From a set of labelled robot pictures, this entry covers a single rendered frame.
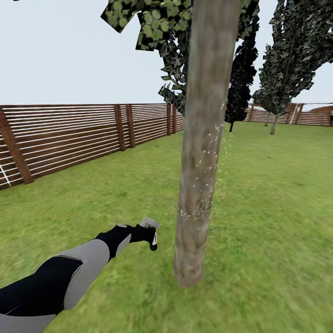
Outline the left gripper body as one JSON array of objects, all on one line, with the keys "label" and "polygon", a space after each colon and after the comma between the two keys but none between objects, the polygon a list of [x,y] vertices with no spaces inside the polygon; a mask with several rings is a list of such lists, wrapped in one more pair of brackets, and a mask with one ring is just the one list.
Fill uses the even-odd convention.
[{"label": "left gripper body", "polygon": [[138,241],[147,241],[149,243],[153,243],[156,231],[144,228],[137,224],[136,228],[139,230],[139,238]]}]

